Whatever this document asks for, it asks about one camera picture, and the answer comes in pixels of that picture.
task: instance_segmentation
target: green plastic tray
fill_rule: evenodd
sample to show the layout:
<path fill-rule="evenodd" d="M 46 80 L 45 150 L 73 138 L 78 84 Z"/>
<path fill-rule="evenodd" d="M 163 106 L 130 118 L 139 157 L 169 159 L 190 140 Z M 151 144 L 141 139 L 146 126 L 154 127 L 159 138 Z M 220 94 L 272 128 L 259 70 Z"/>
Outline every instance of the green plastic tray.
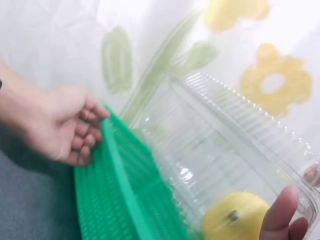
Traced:
<path fill-rule="evenodd" d="M 100 127 L 93 162 L 74 169 L 82 239 L 189 239 L 148 148 L 114 114 Z"/>

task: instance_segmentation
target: yellow fruit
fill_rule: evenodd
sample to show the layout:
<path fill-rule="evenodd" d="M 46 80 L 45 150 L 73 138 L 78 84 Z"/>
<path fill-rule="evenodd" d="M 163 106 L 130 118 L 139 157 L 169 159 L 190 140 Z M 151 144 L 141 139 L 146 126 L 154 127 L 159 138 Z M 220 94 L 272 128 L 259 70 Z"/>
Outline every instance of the yellow fruit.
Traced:
<path fill-rule="evenodd" d="M 234 192 L 203 217 L 205 240 L 258 240 L 268 204 L 249 192 Z"/>

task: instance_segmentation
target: clear plastic container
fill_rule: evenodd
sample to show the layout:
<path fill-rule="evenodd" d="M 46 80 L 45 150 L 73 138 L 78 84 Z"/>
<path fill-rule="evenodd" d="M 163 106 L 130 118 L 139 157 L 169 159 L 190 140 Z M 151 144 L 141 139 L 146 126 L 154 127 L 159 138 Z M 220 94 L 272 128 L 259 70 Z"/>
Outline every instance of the clear plastic container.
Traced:
<path fill-rule="evenodd" d="M 206 212 L 229 193 L 246 191 L 270 206 L 288 185 L 299 190 L 293 219 L 305 217 L 309 233 L 319 221 L 320 194 L 299 174 L 318 156 L 207 74 L 168 77 L 140 127 L 191 230 L 200 231 Z"/>

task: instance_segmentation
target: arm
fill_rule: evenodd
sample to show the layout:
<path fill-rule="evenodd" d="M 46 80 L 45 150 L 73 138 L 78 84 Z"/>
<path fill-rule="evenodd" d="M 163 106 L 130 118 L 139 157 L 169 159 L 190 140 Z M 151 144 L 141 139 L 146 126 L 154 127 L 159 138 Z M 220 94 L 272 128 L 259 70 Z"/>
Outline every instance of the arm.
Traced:
<path fill-rule="evenodd" d="M 24 132 L 36 117 L 42 91 L 13 72 L 0 60 L 0 122 Z"/>
<path fill-rule="evenodd" d="M 44 90 L 28 83 L 0 60 L 0 123 L 13 129 L 47 158 L 84 166 L 102 141 L 99 121 L 108 111 L 78 86 Z"/>

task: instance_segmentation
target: gray fabric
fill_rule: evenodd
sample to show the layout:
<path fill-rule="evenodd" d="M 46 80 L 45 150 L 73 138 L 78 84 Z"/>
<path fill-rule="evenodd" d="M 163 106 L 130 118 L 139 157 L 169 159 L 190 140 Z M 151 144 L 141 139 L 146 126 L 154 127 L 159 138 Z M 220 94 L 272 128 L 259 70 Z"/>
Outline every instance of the gray fabric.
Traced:
<path fill-rule="evenodd" d="M 71 167 L 0 125 L 0 240 L 81 239 Z"/>

